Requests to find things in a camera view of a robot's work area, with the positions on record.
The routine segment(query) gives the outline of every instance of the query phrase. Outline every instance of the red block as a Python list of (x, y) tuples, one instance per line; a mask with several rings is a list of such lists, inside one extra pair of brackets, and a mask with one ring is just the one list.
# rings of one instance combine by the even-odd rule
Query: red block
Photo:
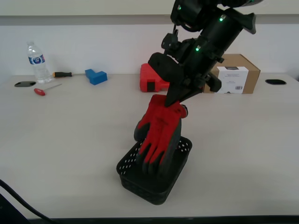
[(169, 83), (160, 78), (149, 64), (143, 64), (140, 70), (140, 90), (142, 92), (159, 92), (168, 90)]

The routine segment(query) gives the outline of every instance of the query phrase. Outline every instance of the screwdriver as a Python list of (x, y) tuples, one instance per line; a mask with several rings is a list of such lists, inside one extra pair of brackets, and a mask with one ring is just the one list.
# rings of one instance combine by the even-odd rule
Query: screwdriver
[(45, 95), (46, 95), (45, 90), (52, 89), (52, 88), (54, 88), (54, 87), (56, 87), (56, 86), (59, 86), (59, 85), (62, 85), (62, 84), (54, 85), (54, 86), (52, 86), (52, 87), (50, 87), (50, 88), (47, 88), (47, 89), (44, 89), (44, 90), (41, 90), (41, 89), (34, 89), (34, 92), (35, 92), (37, 95), (45, 96)]

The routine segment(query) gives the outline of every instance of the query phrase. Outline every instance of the black plastic basket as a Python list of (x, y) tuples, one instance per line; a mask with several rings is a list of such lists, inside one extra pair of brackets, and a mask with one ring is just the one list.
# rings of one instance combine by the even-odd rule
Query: black plastic basket
[(117, 164), (117, 173), (125, 189), (152, 204), (163, 204), (187, 162), (192, 143), (189, 139), (181, 137), (173, 155), (169, 174), (163, 179), (145, 175), (140, 165), (136, 164), (136, 156), (141, 145), (142, 142), (137, 142), (122, 158)]

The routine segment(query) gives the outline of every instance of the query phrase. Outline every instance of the table surface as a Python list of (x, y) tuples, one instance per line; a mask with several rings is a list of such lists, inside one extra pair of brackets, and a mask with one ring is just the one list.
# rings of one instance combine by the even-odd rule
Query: table surface
[[(273, 86), (268, 78), (287, 85)], [(45, 97), (0, 86), (0, 179), (52, 218), (296, 215), (299, 207), (299, 83), (262, 74), (254, 94), (200, 94), (185, 102), (191, 156), (167, 201), (125, 190), (116, 165), (134, 145), (152, 93), (137, 75), (93, 86), (83, 75)], [(4, 195), (27, 218), (33, 214)]]

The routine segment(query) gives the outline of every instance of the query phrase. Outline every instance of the white label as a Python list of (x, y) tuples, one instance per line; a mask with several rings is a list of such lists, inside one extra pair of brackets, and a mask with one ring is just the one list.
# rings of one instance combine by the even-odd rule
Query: white label
[(245, 67), (217, 67), (222, 87), (218, 93), (243, 93), (248, 76)]

